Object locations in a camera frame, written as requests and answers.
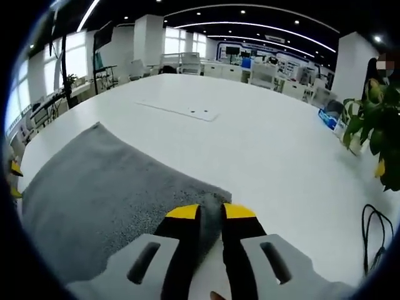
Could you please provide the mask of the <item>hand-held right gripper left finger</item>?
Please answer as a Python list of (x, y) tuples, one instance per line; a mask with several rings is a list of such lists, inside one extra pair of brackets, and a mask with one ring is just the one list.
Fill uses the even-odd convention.
[(168, 212), (154, 234), (114, 253), (105, 270), (66, 287), (76, 299), (187, 299), (198, 258), (201, 208)]

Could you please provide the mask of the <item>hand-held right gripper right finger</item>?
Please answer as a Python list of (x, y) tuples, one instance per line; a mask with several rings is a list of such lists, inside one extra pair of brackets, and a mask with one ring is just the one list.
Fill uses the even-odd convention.
[(266, 234), (254, 212), (224, 203), (223, 262), (233, 299), (346, 299), (348, 286), (331, 282), (311, 259), (277, 234)]

